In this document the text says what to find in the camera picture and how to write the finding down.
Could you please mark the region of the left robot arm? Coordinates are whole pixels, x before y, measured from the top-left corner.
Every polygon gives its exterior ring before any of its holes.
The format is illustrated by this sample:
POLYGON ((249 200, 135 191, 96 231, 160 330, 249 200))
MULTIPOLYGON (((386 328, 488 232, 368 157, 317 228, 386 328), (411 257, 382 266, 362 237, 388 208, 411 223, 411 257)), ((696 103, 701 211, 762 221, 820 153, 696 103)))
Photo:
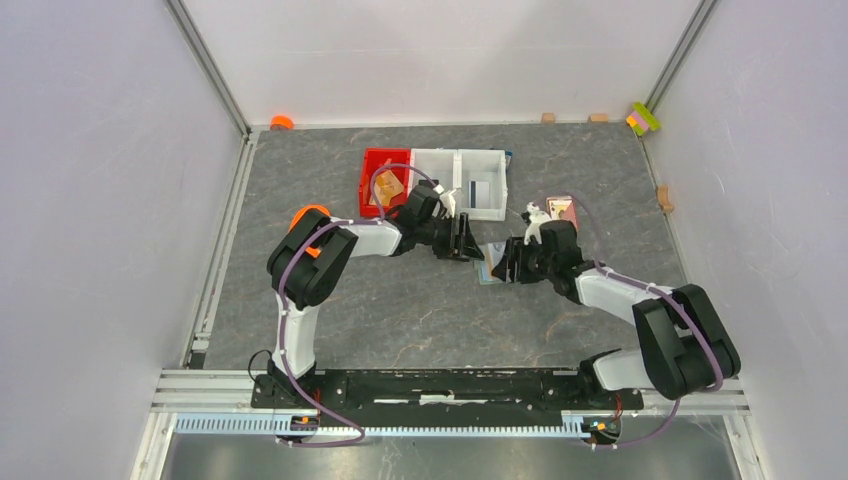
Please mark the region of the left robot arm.
POLYGON ((275 392, 290 407, 306 405, 314 394, 308 375, 316 365, 314 337, 320 305, 334 291, 348 262, 358 257, 397 257, 419 245, 440 260, 468 262, 484 254, 466 213, 453 213, 448 193, 418 185, 405 203, 371 219, 343 219, 309 205, 293 218, 269 256, 266 270, 278 304, 273 368, 281 372, 275 392))

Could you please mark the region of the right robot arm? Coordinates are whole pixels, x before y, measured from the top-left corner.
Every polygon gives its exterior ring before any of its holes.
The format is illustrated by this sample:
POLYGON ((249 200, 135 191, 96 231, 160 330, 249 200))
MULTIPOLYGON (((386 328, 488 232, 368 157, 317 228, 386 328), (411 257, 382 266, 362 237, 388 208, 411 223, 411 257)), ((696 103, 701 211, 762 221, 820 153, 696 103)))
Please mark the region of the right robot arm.
POLYGON ((505 283, 551 283, 571 302, 613 315, 635 329, 638 346, 580 364, 580 400, 602 408, 619 390, 654 390, 668 400, 715 391, 739 374, 741 359, 708 293, 699 285, 658 286, 584 258, 576 227, 554 220, 509 238, 492 270, 505 283))

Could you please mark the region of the gold credit card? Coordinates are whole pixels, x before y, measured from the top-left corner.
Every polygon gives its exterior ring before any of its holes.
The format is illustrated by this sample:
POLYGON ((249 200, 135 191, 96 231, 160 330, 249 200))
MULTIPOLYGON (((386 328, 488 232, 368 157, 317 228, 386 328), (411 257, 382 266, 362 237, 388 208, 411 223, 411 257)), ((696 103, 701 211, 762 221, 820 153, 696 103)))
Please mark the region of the gold credit card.
POLYGON ((390 192, 392 199, 402 194, 405 190, 404 184, 391 170, 385 170, 379 173, 374 180, 375 186, 379 186, 384 191, 390 192))

